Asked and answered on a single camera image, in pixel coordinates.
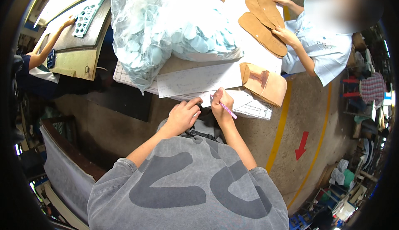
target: red and white plaid cloth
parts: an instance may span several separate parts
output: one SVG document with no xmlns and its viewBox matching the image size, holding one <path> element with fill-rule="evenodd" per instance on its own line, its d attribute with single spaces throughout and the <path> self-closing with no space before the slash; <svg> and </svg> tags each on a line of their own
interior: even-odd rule
<svg viewBox="0 0 399 230">
<path fill-rule="evenodd" d="M 386 89 L 381 73 L 373 73 L 370 78 L 360 81 L 360 95 L 365 103 L 375 101 L 376 106 L 380 105 L 384 100 Z"/>
</svg>

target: light blue shirt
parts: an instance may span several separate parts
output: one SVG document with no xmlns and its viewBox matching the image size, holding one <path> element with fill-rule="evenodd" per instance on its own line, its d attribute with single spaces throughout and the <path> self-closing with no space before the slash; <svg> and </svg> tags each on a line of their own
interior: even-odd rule
<svg viewBox="0 0 399 230">
<path fill-rule="evenodd" d="M 286 21 L 285 28 L 295 33 L 306 53 L 314 61 L 314 72 L 323 86 L 330 83 L 346 67 L 352 49 L 352 33 L 335 34 L 317 28 L 309 21 L 305 11 L 296 20 Z M 282 59 L 282 70 L 288 74 L 305 72 L 292 47 L 287 46 Z"/>
</svg>

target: yellow floor line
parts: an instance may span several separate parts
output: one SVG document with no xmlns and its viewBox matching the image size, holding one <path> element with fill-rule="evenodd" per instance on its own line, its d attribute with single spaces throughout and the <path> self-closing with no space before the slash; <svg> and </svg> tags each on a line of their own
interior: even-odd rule
<svg viewBox="0 0 399 230">
<path fill-rule="evenodd" d="M 282 7 L 282 11 L 284 13 L 284 21 L 291 20 L 290 11 L 288 10 L 288 7 L 287 6 L 283 6 Z"/>
<path fill-rule="evenodd" d="M 316 162 L 317 156 L 319 155 L 319 151 L 320 151 L 320 148 L 322 147 L 322 143 L 323 143 L 324 134 L 326 133 L 326 127 L 327 127 L 327 122 L 328 122 L 328 113 L 330 112 L 330 101 L 331 101 L 331 83 L 328 84 L 328 97 L 327 97 L 326 116 L 324 117 L 324 125 L 323 125 L 323 129 L 322 129 L 322 135 L 320 136 L 319 145 L 317 147 L 316 153 L 314 154 L 314 158 L 312 160 L 312 163 L 310 164 L 308 173 L 306 174 L 305 178 L 303 179 L 302 184 L 300 185 L 297 193 L 292 198 L 292 201 L 290 202 L 290 204 L 288 204 L 287 209 L 291 207 L 292 203 L 294 202 L 294 200 L 298 197 L 299 193 L 301 192 L 301 190 L 302 190 L 303 186 L 305 185 L 310 173 L 312 172 L 312 168 L 313 168 L 314 163 Z"/>
<path fill-rule="evenodd" d="M 270 152 L 270 156 L 269 159 L 267 160 L 267 164 L 265 167 L 268 173 L 272 169 L 274 160 L 276 159 L 277 156 L 278 148 L 280 147 L 282 134 L 284 133 L 285 122 L 287 121 L 287 115 L 288 115 L 288 108 L 290 107 L 291 91 L 292 91 L 292 81 L 287 81 L 287 91 L 285 93 L 284 101 L 282 103 L 280 122 L 278 123 L 275 141 L 273 143 L 272 151 Z"/>
</svg>

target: red floor arrow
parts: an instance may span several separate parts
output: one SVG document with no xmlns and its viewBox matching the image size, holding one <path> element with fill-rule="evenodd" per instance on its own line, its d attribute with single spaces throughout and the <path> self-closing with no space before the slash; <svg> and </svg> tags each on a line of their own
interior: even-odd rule
<svg viewBox="0 0 399 230">
<path fill-rule="evenodd" d="M 306 140 L 308 139 L 309 132 L 303 132 L 302 140 L 300 141 L 299 148 L 295 150 L 295 155 L 297 156 L 297 160 L 305 153 L 305 145 Z"/>
</svg>

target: pink pen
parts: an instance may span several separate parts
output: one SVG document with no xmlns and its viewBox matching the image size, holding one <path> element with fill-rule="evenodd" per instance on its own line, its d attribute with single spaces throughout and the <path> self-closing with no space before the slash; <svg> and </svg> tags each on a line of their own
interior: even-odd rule
<svg viewBox="0 0 399 230">
<path fill-rule="evenodd" d="M 224 104 L 222 104 L 221 102 L 219 102 L 219 104 L 225 108 L 225 110 L 227 110 L 227 112 L 234 118 L 237 119 L 237 116 L 229 109 L 227 108 L 227 106 L 225 106 Z"/>
</svg>

